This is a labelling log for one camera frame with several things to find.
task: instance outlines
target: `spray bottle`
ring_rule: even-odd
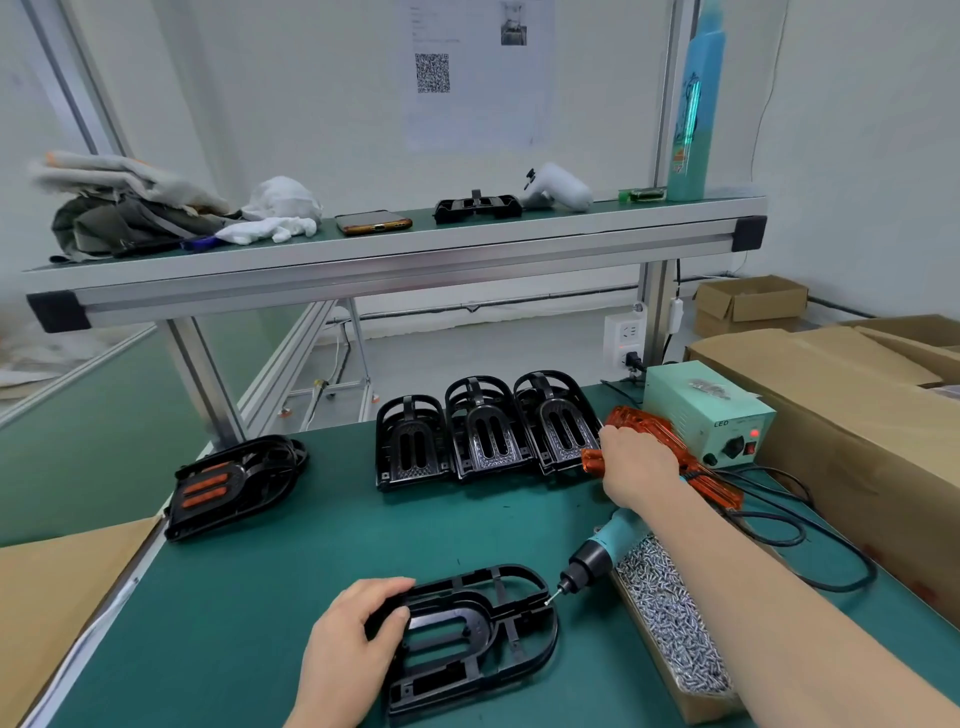
[[[713,115],[720,90],[720,69],[727,35],[720,0],[704,0],[697,35],[690,40],[684,68],[684,94],[677,114],[673,156],[667,180],[670,202],[703,200],[713,137]]]

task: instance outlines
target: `orange plastic tool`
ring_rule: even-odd
[[[666,445],[677,456],[680,463],[680,475],[686,472],[710,473],[710,469],[701,465],[673,431],[669,420],[651,415],[640,409],[619,405],[607,418],[607,425],[630,427],[637,432],[648,432]],[[585,449],[581,452],[584,470],[591,475],[602,477],[605,472],[603,452],[598,449]],[[687,480],[700,495],[717,505],[731,510],[740,510],[743,506],[743,492],[727,485],[709,474],[695,475]]]

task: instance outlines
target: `green box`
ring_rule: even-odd
[[[671,422],[711,468],[754,462],[776,412],[702,361],[647,370],[643,409]]]

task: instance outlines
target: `white hot glue gun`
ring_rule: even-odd
[[[574,212],[586,212],[593,204],[590,188],[552,161],[544,164],[539,172],[531,169],[527,177],[530,181],[517,195],[527,209],[552,207],[558,202]]]

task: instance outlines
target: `qr code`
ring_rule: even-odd
[[[417,93],[450,92],[450,55],[417,53]]]

